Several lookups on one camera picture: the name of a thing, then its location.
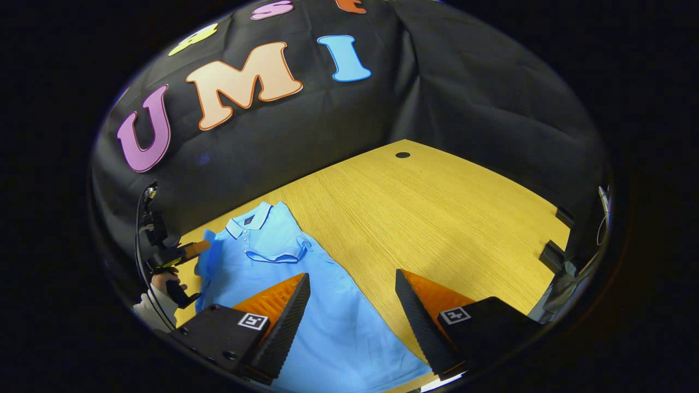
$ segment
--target human hand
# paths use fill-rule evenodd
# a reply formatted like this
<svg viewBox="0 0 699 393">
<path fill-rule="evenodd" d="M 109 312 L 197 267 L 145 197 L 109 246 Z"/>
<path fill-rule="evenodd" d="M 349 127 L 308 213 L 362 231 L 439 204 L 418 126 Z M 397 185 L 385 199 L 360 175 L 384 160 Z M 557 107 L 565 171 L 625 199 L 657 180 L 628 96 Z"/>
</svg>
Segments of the human hand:
<svg viewBox="0 0 699 393">
<path fill-rule="evenodd" d="M 153 276 L 153 278 L 150 279 L 150 283 L 156 287 L 160 292 L 163 292 L 164 294 L 168 295 L 170 297 L 170 294 L 168 293 L 168 288 L 167 288 L 167 282 L 170 280 L 177 281 L 177 283 L 180 283 L 179 277 L 177 277 L 177 273 L 180 271 L 177 270 L 174 267 L 171 267 L 168 269 L 168 271 L 160 274 L 156 274 Z M 187 289 L 187 284 L 182 284 L 180 285 L 183 290 Z"/>
</svg>

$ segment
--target foam letter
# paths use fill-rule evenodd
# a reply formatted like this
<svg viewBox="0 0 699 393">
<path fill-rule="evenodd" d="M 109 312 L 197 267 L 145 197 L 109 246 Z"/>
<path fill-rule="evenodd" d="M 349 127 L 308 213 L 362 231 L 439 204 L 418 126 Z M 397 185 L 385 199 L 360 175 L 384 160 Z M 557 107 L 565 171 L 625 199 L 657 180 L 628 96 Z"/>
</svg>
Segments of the foam letter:
<svg viewBox="0 0 699 393">
<path fill-rule="evenodd" d="M 266 17 L 288 13 L 289 11 L 294 9 L 294 6 L 288 6 L 287 4 L 291 4 L 291 2 L 289 0 L 284 0 L 272 4 L 267 4 L 266 6 L 262 6 L 252 11 L 252 16 L 250 17 L 250 19 L 260 20 Z"/>
<path fill-rule="evenodd" d="M 364 14 L 366 10 L 363 8 L 357 8 L 355 4 L 361 4 L 359 0 L 335 0 L 341 10 L 345 10 L 348 13 Z"/>
<path fill-rule="evenodd" d="M 338 82 L 354 82 L 355 80 L 369 78 L 371 71 L 365 69 L 356 55 L 352 36 L 325 36 L 318 38 L 318 43 L 328 47 L 330 55 L 335 60 L 337 72 L 333 79 Z"/>
<path fill-rule="evenodd" d="M 185 49 L 193 43 L 198 43 L 199 41 L 202 41 L 205 38 L 211 37 L 217 31 L 216 26 L 218 26 L 218 23 L 214 23 L 210 26 L 204 27 L 202 30 L 199 30 L 191 36 L 185 38 L 184 40 L 182 40 L 182 42 L 175 46 L 174 49 L 170 51 L 168 56 L 174 55 L 175 53 L 181 51 L 182 49 Z"/>
<path fill-rule="evenodd" d="M 117 138 L 122 142 L 122 149 L 127 163 L 136 172 L 146 172 L 160 161 L 170 145 L 170 122 L 165 113 L 163 96 L 168 85 L 155 90 L 143 102 L 143 107 L 148 109 L 150 122 L 155 134 L 153 143 L 147 149 L 141 149 L 136 140 L 136 112 L 130 114 L 119 127 Z"/>
<path fill-rule="evenodd" d="M 262 84 L 260 101 L 274 101 L 301 91 L 303 84 L 291 76 L 284 60 L 286 47 L 283 42 L 258 46 L 247 56 L 241 71 L 217 60 L 190 73 L 185 80 L 196 85 L 203 114 L 199 129 L 212 129 L 233 115 L 233 109 L 221 103 L 219 93 L 241 108 L 249 108 L 258 78 Z"/>
</svg>

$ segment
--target wooden table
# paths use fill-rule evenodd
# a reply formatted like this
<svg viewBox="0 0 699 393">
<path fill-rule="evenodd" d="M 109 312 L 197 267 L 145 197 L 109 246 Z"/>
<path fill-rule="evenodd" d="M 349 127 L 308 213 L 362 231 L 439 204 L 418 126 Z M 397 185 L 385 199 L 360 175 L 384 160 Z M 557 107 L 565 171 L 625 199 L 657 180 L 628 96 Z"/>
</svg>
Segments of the wooden table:
<svg viewBox="0 0 699 393">
<path fill-rule="evenodd" d="M 407 158 L 396 153 L 409 152 Z M 497 296 L 524 314 L 553 273 L 538 257 L 548 240 L 566 244 L 556 207 L 532 191 L 441 150 L 399 141 L 289 183 L 189 232 L 222 231 L 262 201 L 284 201 L 299 227 L 353 277 L 395 334 L 425 360 L 395 292 L 407 269 L 476 301 Z M 187 293 L 201 288 L 195 263 L 179 266 Z M 178 310 L 178 326 L 194 307 Z M 435 379 L 418 378 L 406 392 Z"/>
</svg>

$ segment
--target orange letter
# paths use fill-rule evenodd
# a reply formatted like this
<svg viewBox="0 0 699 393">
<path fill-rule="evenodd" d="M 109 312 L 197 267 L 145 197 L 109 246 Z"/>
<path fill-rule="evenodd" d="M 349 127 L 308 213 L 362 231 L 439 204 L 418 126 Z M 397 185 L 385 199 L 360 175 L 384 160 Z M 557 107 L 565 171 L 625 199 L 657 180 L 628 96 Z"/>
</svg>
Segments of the orange letter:
<svg viewBox="0 0 699 393">
<path fill-rule="evenodd" d="M 357 8 L 355 4 L 361 4 L 359 0 L 335 0 L 340 9 L 347 11 L 348 13 L 364 14 L 366 10 L 363 8 Z"/>
<path fill-rule="evenodd" d="M 196 85 L 203 114 L 199 129 L 212 129 L 233 115 L 233 109 L 221 103 L 219 93 L 241 108 L 249 108 L 258 78 L 262 84 L 260 101 L 274 101 L 301 91 L 303 84 L 291 76 L 284 60 L 286 47 L 283 42 L 258 46 L 247 56 L 241 71 L 215 61 L 190 73 L 185 80 Z"/>
</svg>

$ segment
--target light blue polo shirt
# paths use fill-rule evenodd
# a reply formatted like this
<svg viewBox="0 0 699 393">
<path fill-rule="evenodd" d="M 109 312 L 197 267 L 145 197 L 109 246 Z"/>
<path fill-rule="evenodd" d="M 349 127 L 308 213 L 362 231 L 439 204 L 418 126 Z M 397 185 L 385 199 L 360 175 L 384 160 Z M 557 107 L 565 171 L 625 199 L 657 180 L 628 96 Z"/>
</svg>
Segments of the light blue polo shirt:
<svg viewBox="0 0 699 393">
<path fill-rule="evenodd" d="M 382 392 L 430 373 L 398 339 L 350 275 L 298 227 L 289 208 L 263 202 L 206 231 L 211 248 L 194 272 L 202 277 L 196 312 L 233 307 L 300 273 L 311 295 L 279 378 L 268 389 L 298 393 Z"/>
</svg>

